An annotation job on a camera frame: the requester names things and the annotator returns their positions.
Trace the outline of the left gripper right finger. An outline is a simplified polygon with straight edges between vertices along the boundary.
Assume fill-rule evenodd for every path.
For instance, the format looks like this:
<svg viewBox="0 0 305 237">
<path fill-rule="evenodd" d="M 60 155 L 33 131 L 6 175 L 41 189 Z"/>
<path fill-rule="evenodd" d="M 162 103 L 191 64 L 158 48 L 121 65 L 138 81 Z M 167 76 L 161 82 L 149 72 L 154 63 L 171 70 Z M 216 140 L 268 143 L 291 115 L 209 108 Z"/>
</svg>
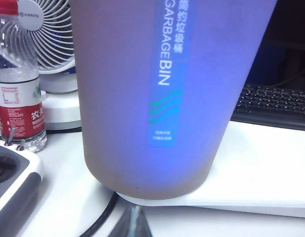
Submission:
<svg viewBox="0 0 305 237">
<path fill-rule="evenodd" d="M 135 207 L 135 237 L 153 237 L 146 215 L 141 206 Z"/>
</svg>

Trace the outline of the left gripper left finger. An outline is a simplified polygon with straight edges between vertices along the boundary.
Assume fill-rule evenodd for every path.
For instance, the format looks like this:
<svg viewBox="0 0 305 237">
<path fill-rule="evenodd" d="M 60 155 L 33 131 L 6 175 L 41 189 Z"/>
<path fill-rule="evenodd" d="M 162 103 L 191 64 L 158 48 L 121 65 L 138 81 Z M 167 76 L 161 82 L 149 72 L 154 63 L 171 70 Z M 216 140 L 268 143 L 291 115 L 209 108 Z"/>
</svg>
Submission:
<svg viewBox="0 0 305 237">
<path fill-rule="evenodd" d="M 136 228 L 136 206 L 125 210 L 120 219 L 120 236 L 133 237 Z"/>
</svg>

